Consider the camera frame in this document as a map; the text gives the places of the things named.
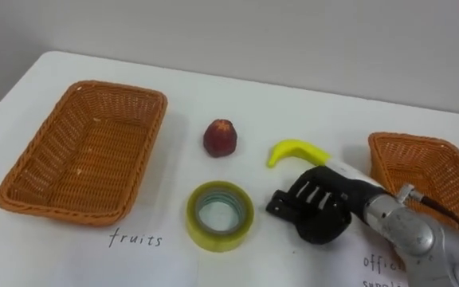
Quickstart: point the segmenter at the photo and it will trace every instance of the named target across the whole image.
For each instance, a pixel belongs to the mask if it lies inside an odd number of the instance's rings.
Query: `toy banana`
[[[290,156],[305,159],[309,163],[312,163],[316,166],[328,167],[348,179],[360,179],[375,186],[381,186],[369,176],[363,174],[361,171],[344,163],[341,160],[332,157],[323,149],[303,140],[289,139],[276,143],[270,152],[267,166],[270,168],[275,167],[279,160]]]

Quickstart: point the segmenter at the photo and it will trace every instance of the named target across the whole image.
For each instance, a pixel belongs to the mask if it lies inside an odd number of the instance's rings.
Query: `robotic arm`
[[[299,235],[313,244],[337,238],[353,213],[393,244],[405,263],[410,287],[459,287],[459,231],[403,202],[418,200],[459,223],[455,214],[410,185],[394,197],[365,175],[349,179],[341,171],[306,171],[288,192],[276,191],[267,211],[294,223]]]

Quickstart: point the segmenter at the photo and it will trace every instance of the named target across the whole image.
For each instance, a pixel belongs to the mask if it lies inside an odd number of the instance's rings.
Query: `plastic fruit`
[[[308,142],[302,140],[282,140],[272,148],[267,166],[274,167],[280,159],[289,156],[305,159],[317,166],[324,165],[331,158],[327,152]]]
[[[231,155],[237,148],[237,131],[229,120],[215,120],[206,129],[203,146],[214,158]]]

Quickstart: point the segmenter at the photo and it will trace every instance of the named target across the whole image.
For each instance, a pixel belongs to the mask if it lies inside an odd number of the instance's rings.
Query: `basket rim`
[[[84,217],[84,218],[113,218],[114,220],[118,220],[118,218],[120,218],[121,216],[125,215],[128,211],[130,211],[130,208],[132,206],[131,201],[135,199],[139,191],[139,186],[136,186],[136,185],[139,185],[140,179],[143,177],[146,167],[142,167],[143,171],[141,172],[141,175],[138,172],[129,175],[128,183],[126,184],[125,188],[121,191],[122,192],[121,200],[118,202],[118,205],[115,207],[115,209],[111,211],[83,212],[80,210],[74,210],[74,209],[68,209],[68,208],[60,208],[60,207],[53,207],[53,206],[44,206],[40,204],[25,203],[19,200],[11,199],[8,196],[8,191],[10,189],[11,183],[17,178],[18,175],[22,173],[22,169],[29,162],[30,156],[36,151],[37,147],[40,145],[40,142],[44,138],[44,136],[47,135],[49,129],[53,126],[54,121],[60,116],[61,112],[64,111],[66,105],[71,100],[75,100],[74,98],[75,91],[77,91],[79,87],[85,86],[85,85],[106,86],[106,87],[111,87],[111,88],[125,88],[127,90],[145,92],[149,95],[151,94],[152,96],[156,96],[157,103],[159,103],[159,108],[157,111],[158,115],[155,118],[155,120],[159,122],[162,122],[163,120],[165,110],[166,110],[165,107],[167,106],[167,98],[162,92],[159,92],[153,89],[149,89],[149,88],[141,88],[141,87],[136,87],[132,85],[123,85],[123,84],[116,84],[116,83],[110,83],[106,81],[96,81],[96,80],[78,81],[76,83],[71,84],[66,90],[66,92],[63,93],[59,101],[54,105],[50,114],[42,122],[41,126],[36,131],[35,135],[30,140],[25,150],[19,155],[15,164],[10,168],[5,178],[0,183],[0,207],[2,209],[8,210],[8,211],[14,211],[18,213],[23,213],[23,214],[40,215],[40,216],[48,217],[48,218],[55,218],[54,216],[48,216],[48,214],[59,214],[59,215],[64,215],[64,217],[62,217],[63,219]],[[155,136],[156,135],[149,134],[148,137],[146,138],[146,141],[153,140]],[[150,156],[149,154],[150,152],[148,153],[148,155],[146,155],[145,149],[142,148],[139,154],[136,156],[135,167],[133,170],[137,171],[141,163],[147,161],[147,157]]]

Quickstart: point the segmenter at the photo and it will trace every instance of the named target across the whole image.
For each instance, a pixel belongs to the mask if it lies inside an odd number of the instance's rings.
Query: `white wall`
[[[0,0],[0,99],[49,49],[459,112],[456,0]]]

